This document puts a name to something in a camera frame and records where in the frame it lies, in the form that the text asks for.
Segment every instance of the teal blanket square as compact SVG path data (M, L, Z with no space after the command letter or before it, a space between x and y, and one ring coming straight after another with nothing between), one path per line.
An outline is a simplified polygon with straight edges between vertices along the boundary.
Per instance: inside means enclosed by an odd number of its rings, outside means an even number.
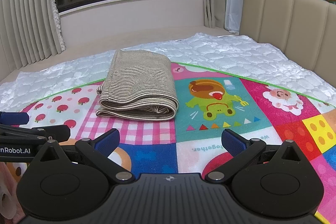
M217 99L202 99L201 106L196 104L194 107L188 107L186 103L193 98L198 100L191 95L189 90L189 83L196 80L215 80L219 82L225 89L227 96L220 98L217 94ZM272 126L237 77L182 79L175 81L175 87L180 103L175 116L176 142L217 138L221 136L225 128L229 128L238 134L244 134ZM235 95L240 97L242 101L246 101L248 105L243 106L239 101L230 100ZM208 114L209 111L206 109L211 108L213 114ZM232 109L232 111L229 110L231 113L225 115L224 108L226 111L228 111L228 108Z

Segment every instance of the pink checkered square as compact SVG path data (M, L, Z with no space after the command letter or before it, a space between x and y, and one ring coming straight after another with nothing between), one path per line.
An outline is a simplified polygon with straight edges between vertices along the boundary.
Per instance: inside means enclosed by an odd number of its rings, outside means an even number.
M99 96L97 96L78 131L76 140L81 138L93 140L111 128L116 128L120 132L121 143L151 145L176 142L173 119L165 122L143 122L117 117L97 117L96 110L99 106Z

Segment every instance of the folded striped cloth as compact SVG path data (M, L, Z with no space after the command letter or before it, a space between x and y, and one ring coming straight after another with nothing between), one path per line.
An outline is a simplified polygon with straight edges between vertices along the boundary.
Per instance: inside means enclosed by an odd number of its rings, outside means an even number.
M117 50L97 93L100 117L165 121L179 107L170 60L155 52Z

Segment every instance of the orange dot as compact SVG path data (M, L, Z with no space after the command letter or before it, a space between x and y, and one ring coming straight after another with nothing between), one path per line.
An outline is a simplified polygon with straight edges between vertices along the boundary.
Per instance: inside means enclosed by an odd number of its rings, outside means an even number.
M285 130L285 137L286 137L286 139L292 139L294 137L294 134L293 134L292 131L287 129L287 130Z
M326 142L325 142L325 140L323 139L323 137L319 137L319 142L320 142L320 144L325 144Z
M331 139L331 140L334 138L334 136L332 135L331 132L328 132L328 133L327 133L327 136L328 136L328 138Z
M314 150L314 147L310 142L306 142L306 148L309 152L312 152Z
M316 127L316 125L314 125L313 123L311 123L311 124L310 124L310 128L311 128L311 129L313 129L314 131L316 131L316 130L317 130L317 127Z
M303 130L302 127L298 127L298 128L297 128L297 132L298 132L301 136L304 136L304 135L305 135L305 131Z
M322 126L322 127L326 126L326 124L322 120L319 120L319 123L320 123L320 126Z

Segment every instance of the beige headboard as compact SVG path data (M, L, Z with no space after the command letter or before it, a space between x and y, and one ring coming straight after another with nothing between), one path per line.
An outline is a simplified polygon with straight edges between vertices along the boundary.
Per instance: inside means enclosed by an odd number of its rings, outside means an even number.
M336 5L323 0L244 0L241 35L270 43L336 87Z

